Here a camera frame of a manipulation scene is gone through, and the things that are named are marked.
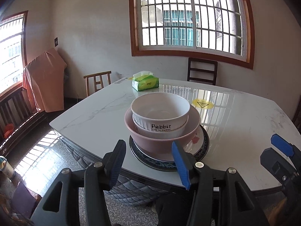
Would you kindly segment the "large blue floral plate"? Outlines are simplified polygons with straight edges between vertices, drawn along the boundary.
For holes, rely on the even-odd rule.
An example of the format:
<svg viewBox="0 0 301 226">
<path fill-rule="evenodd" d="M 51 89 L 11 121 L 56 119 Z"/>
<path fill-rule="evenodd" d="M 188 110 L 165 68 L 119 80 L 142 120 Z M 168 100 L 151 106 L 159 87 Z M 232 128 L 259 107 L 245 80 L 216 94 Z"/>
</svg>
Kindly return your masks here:
<svg viewBox="0 0 301 226">
<path fill-rule="evenodd" d="M 209 150 L 209 146 L 210 146 L 209 135 L 208 135 L 207 131 L 204 129 L 204 127 L 203 127 L 203 132 L 204 132 L 204 142 L 203 142 L 204 146 L 201 148 L 201 150 L 199 152 L 197 152 L 195 155 L 193 155 L 197 162 L 201 161 L 205 157 L 205 155 L 207 154 L 207 152 Z M 149 158 L 146 155 L 139 152 L 138 149 L 135 148 L 133 142 L 134 142 L 134 140 L 130 136 L 129 137 L 129 145 L 130 145 L 132 154 L 141 163 L 143 163 L 144 165 L 146 165 L 152 169 L 159 170 L 159 171 L 165 171 L 165 172 L 176 171 L 176 164 L 174 161 L 173 162 L 162 162 L 162 161 L 158 161 L 158 160 Z"/>
</svg>

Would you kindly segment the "white pink-flower plate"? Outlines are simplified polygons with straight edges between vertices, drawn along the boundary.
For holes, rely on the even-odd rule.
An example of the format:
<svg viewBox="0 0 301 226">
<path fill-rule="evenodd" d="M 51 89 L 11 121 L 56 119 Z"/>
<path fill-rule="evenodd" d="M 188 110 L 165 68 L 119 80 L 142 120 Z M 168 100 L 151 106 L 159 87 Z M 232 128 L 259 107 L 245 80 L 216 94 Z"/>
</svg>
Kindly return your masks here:
<svg viewBox="0 0 301 226">
<path fill-rule="evenodd" d="M 204 146 L 203 142 L 204 142 L 203 126 L 200 125 L 198 127 L 194 137 L 192 138 L 192 140 L 184 146 L 184 151 L 195 155 Z M 162 162 L 173 162 L 174 161 L 171 153 L 167 153 L 167 154 L 150 153 L 150 152 L 140 148 L 135 143 L 135 141 L 133 143 L 134 143 L 135 148 L 137 148 L 139 152 L 141 152 L 142 154 L 146 155 L 149 158 L 152 158 L 152 159 L 158 160 L 158 161 L 162 161 Z"/>
</svg>

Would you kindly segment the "large pink bowl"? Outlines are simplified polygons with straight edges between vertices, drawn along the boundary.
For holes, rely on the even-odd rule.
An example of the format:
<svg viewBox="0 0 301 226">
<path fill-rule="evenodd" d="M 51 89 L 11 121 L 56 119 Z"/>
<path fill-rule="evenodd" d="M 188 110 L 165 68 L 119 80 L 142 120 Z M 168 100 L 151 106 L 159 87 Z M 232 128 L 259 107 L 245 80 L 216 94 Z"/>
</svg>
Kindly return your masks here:
<svg viewBox="0 0 301 226">
<path fill-rule="evenodd" d="M 167 154 L 171 153 L 171 145 L 173 141 L 177 142 L 182 147 L 188 144 L 194 137 L 198 127 L 201 125 L 199 112 L 193 106 L 190 107 L 188 117 L 189 120 L 182 136 L 173 139 L 153 139 L 139 134 L 132 120 L 132 111 L 130 109 L 128 109 L 125 113 L 125 125 L 130 131 L 131 137 L 140 148 L 154 154 Z"/>
</svg>

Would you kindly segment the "white Rabbit bowl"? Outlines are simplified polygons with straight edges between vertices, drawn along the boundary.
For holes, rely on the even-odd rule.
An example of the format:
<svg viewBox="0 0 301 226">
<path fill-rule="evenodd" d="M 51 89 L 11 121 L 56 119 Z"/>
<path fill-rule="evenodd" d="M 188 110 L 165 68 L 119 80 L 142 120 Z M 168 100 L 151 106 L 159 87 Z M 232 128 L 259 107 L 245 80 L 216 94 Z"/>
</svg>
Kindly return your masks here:
<svg viewBox="0 0 301 226">
<path fill-rule="evenodd" d="M 171 139 L 180 137 L 184 133 L 189 118 L 187 117 L 186 122 L 181 127 L 172 131 L 168 128 L 164 128 L 161 131 L 149 131 L 139 126 L 138 123 L 134 120 L 134 118 L 132 118 L 132 120 L 136 126 L 137 132 L 142 136 L 153 139 Z"/>
</svg>

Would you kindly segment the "blue ribbed white bowl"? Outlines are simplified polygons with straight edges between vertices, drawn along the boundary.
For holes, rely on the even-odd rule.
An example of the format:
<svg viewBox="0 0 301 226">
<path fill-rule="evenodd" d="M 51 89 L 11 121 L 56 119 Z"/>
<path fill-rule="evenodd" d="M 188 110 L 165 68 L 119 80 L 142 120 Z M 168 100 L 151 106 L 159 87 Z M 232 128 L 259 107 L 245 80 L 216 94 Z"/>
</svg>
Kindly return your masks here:
<svg viewBox="0 0 301 226">
<path fill-rule="evenodd" d="M 190 104 L 185 98 L 166 92 L 144 94 L 131 103 L 132 117 L 149 131 L 178 129 L 186 122 L 189 110 Z"/>
</svg>

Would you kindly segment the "yellow hot warning sticker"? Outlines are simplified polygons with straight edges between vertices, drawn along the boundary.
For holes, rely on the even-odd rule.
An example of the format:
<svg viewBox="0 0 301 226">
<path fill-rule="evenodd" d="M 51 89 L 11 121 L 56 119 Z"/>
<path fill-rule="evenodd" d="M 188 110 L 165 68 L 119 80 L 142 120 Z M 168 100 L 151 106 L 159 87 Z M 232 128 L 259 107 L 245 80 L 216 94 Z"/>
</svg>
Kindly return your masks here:
<svg viewBox="0 0 301 226">
<path fill-rule="evenodd" d="M 201 109 L 212 109 L 214 107 L 214 104 L 210 101 L 207 101 L 205 99 L 194 99 L 192 101 L 192 105 L 196 108 L 201 108 Z"/>
</svg>

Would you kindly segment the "light wooden chair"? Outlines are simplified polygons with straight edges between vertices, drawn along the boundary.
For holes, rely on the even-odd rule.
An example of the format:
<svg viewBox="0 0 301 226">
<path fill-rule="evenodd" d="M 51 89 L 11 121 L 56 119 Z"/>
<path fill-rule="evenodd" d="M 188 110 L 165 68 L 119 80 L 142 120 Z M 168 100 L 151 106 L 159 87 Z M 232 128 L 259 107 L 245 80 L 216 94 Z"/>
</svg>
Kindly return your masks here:
<svg viewBox="0 0 301 226">
<path fill-rule="evenodd" d="M 89 82 L 90 80 L 93 83 L 93 89 L 94 89 L 94 93 L 95 93 L 105 87 L 104 79 L 103 79 L 104 76 L 107 77 L 108 85 L 111 84 L 111 73 L 112 73 L 112 71 L 102 71 L 100 73 L 94 73 L 94 74 L 83 76 L 83 78 L 85 80 L 86 97 L 88 97 L 92 94 L 91 90 L 90 90 L 90 82 Z"/>
</svg>

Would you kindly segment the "green tissue pack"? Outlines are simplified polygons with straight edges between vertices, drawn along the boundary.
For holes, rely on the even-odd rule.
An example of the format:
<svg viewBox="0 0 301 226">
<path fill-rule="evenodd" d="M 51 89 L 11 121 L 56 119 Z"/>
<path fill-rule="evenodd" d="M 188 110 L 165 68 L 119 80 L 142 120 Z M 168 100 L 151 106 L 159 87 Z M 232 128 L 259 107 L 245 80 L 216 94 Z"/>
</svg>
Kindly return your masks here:
<svg viewBox="0 0 301 226">
<path fill-rule="evenodd" d="M 136 91 L 144 91 L 159 87 L 159 78 L 154 76 L 151 71 L 141 71 L 133 75 L 132 87 Z"/>
</svg>

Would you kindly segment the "dark wooden chair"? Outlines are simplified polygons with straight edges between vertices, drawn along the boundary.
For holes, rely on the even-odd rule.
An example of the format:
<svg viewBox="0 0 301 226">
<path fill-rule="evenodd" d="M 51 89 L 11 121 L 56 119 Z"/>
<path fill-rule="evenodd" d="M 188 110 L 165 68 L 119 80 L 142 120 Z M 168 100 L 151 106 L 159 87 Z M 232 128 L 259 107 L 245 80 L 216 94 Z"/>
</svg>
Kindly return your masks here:
<svg viewBox="0 0 301 226">
<path fill-rule="evenodd" d="M 187 81 L 216 85 L 218 62 L 188 58 Z"/>
</svg>

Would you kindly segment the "dark wooden bench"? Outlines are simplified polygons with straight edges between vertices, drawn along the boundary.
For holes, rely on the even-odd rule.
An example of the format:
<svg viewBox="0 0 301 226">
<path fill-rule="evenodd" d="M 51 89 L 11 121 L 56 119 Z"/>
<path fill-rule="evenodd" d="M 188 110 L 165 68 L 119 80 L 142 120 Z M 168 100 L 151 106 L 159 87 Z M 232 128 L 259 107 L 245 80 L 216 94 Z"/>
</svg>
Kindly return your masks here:
<svg viewBox="0 0 301 226">
<path fill-rule="evenodd" d="M 44 112 L 31 109 L 22 87 L 1 98 L 1 155 L 8 155 L 45 118 Z"/>
</svg>

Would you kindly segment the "white cup on floor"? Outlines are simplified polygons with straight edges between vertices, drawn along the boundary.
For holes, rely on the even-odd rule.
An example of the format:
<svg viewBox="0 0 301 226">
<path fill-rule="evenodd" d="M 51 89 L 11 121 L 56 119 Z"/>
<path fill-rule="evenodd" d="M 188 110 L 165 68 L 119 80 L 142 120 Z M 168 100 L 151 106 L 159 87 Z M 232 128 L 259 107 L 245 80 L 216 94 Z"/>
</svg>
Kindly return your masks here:
<svg viewBox="0 0 301 226">
<path fill-rule="evenodd" d="M 0 156 L 0 171 L 10 180 L 15 177 L 15 170 L 4 156 Z"/>
</svg>

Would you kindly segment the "orange cloth covered furniture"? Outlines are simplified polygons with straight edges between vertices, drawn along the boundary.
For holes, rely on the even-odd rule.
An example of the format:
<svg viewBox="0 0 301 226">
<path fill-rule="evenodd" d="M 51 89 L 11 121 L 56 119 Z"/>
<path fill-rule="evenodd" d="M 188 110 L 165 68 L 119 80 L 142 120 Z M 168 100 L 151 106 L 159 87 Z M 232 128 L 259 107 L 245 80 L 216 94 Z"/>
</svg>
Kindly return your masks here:
<svg viewBox="0 0 301 226">
<path fill-rule="evenodd" d="M 32 111 L 50 113 L 64 110 L 66 67 L 62 57 L 51 48 L 24 68 L 22 87 L 27 91 Z"/>
</svg>

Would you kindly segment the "wooden framed barred window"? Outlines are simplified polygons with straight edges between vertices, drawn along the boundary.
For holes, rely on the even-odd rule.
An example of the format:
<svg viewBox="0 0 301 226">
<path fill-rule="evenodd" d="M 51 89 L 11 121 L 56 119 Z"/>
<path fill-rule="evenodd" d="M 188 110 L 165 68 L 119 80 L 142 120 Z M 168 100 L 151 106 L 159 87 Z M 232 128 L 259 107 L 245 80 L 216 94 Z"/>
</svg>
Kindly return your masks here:
<svg viewBox="0 0 301 226">
<path fill-rule="evenodd" d="M 251 69 L 250 0 L 128 0 L 133 56 L 214 60 Z"/>
</svg>

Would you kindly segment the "side window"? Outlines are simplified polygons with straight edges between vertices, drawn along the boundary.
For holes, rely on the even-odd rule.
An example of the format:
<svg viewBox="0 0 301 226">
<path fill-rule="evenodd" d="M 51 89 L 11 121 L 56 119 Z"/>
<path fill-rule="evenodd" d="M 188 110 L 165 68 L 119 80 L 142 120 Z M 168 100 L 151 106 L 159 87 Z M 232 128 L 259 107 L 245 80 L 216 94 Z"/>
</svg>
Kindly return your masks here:
<svg viewBox="0 0 301 226">
<path fill-rule="evenodd" d="M 1 95 L 22 81 L 26 56 L 26 23 L 28 11 L 1 21 Z"/>
</svg>

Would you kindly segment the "black wall switch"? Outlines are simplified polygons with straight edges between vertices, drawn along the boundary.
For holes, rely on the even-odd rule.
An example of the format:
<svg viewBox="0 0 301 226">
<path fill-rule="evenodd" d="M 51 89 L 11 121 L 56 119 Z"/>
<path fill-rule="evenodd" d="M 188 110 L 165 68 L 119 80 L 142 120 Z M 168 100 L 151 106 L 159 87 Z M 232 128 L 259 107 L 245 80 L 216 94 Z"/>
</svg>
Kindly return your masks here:
<svg viewBox="0 0 301 226">
<path fill-rule="evenodd" d="M 54 39 L 54 45 L 55 45 L 55 47 L 57 47 L 57 46 L 58 46 L 58 44 L 59 44 L 59 42 L 58 42 L 58 38 L 56 37 L 56 38 Z"/>
</svg>

